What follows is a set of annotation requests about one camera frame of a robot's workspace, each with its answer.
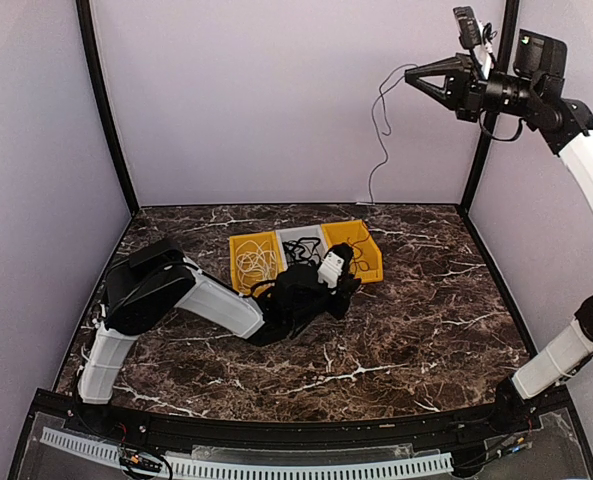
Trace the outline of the yellow bin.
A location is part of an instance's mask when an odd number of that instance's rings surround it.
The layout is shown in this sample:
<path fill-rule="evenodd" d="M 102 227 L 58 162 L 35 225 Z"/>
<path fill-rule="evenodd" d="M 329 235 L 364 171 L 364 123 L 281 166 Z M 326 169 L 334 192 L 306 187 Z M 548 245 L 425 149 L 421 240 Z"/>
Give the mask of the yellow bin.
<path fill-rule="evenodd" d="M 324 223 L 321 227 L 329 247 L 345 242 L 353 248 L 350 272 L 361 278 L 363 284 L 383 281 L 382 253 L 364 221 Z"/>
<path fill-rule="evenodd" d="M 230 236 L 229 251 L 232 286 L 240 293 L 248 294 L 253 285 L 282 272 L 273 231 Z"/>

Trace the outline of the white bin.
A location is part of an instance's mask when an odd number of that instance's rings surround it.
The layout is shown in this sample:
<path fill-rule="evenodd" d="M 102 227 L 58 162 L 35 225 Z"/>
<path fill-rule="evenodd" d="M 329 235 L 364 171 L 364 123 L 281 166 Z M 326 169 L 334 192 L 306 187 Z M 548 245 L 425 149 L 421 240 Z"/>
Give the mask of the white bin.
<path fill-rule="evenodd" d="M 328 251 L 320 225 L 278 229 L 275 231 L 281 271 L 292 265 L 318 268 Z"/>

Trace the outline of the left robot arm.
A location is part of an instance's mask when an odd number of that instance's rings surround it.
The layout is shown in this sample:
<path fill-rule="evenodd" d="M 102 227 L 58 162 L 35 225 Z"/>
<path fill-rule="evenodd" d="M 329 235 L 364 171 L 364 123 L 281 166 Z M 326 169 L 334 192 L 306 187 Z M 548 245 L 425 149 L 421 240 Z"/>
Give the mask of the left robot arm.
<path fill-rule="evenodd" d="M 336 244 L 314 265 L 295 264 L 239 293 L 206 273 L 165 238 L 115 264 L 105 277 L 96 333 L 76 393 L 79 421 L 96 436 L 117 427 L 106 406 L 132 345 L 170 311 L 182 309 L 255 346 L 298 336 L 316 317 L 342 319 L 361 284 L 353 249 Z"/>

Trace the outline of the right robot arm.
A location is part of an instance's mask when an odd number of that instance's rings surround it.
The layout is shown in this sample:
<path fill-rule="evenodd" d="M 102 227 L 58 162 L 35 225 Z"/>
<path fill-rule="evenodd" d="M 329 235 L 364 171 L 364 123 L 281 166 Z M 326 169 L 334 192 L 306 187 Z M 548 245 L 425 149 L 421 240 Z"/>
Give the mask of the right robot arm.
<path fill-rule="evenodd" d="M 567 43 L 564 92 L 585 101 L 593 111 L 593 33 L 587 25 L 561 25 L 535 30 Z M 438 202 L 444 190 L 439 180 L 451 178 L 447 153 L 462 143 L 456 132 L 467 130 L 469 135 L 473 127 L 457 127 L 456 120 L 448 120 L 436 105 L 419 108 L 429 115 L 430 133 L 418 139 L 440 146 L 442 163 L 430 168 L 436 170 L 432 173 L 436 179 L 423 180 L 424 193 L 414 200 Z M 537 136 L 525 134 L 514 146 L 491 147 L 470 215 L 532 339 L 544 347 L 568 323 L 564 320 L 570 319 L 581 300 L 593 294 L 593 217 L 571 173 L 546 152 L 549 149 Z M 571 382 L 570 391 L 578 406 L 593 404 L 593 361 Z"/>

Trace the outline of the right black frame post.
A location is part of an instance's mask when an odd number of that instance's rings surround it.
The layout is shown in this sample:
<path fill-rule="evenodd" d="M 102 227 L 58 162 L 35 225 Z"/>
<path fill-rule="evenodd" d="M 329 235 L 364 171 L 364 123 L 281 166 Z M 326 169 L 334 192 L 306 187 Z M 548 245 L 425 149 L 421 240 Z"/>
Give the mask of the right black frame post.
<path fill-rule="evenodd" d="M 509 69 L 520 3 L 520 0 L 508 0 L 504 2 L 500 43 L 496 56 L 496 68 L 502 73 L 507 73 Z M 491 143 L 492 140 L 484 133 L 479 135 L 473 163 L 460 202 L 460 208 L 466 216 L 468 216 L 472 210 L 472 205 L 488 158 Z"/>

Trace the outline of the black frame post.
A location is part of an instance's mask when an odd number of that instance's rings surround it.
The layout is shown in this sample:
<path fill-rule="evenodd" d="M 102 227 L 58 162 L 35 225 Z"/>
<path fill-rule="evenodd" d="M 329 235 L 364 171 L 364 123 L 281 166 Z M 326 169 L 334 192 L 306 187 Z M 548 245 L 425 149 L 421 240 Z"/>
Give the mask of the black frame post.
<path fill-rule="evenodd" d="M 128 211 L 131 216 L 135 216 L 140 211 L 140 205 L 128 172 L 105 84 L 92 18 L 92 3 L 88 0 L 76 0 L 75 7 L 88 75 L 105 142 Z"/>
<path fill-rule="evenodd" d="M 507 73 L 509 69 L 520 3 L 520 0 L 508 0 L 504 2 L 500 43 L 496 56 L 496 68 L 502 73 Z M 472 210 L 472 205 L 488 158 L 491 143 L 492 140 L 484 133 L 479 135 L 473 163 L 460 202 L 460 208 L 466 216 L 468 216 Z"/>

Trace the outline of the black front rail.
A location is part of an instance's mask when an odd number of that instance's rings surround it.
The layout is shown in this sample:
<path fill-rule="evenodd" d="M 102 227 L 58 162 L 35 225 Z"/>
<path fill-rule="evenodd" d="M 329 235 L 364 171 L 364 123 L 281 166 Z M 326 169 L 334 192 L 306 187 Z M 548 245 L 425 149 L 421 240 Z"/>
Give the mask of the black front rail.
<path fill-rule="evenodd" d="M 118 406 L 79 406 L 39 389 L 31 409 L 62 419 L 81 433 L 126 439 L 139 446 L 190 451 L 198 445 L 229 448 L 332 449 L 410 443 L 415 447 L 466 446 L 498 435 L 483 419 L 492 406 L 393 419 L 277 423 L 199 419 Z"/>

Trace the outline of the left black frame post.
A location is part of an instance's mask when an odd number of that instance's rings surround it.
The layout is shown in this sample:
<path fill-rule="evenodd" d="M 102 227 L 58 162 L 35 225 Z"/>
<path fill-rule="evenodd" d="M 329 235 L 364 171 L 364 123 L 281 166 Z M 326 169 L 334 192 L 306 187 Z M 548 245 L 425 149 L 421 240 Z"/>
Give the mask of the left black frame post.
<path fill-rule="evenodd" d="M 88 75 L 105 142 L 128 211 L 131 216 L 135 216 L 140 211 L 140 205 L 128 172 L 105 84 L 92 18 L 92 3 L 88 0 L 76 0 L 75 7 Z"/>

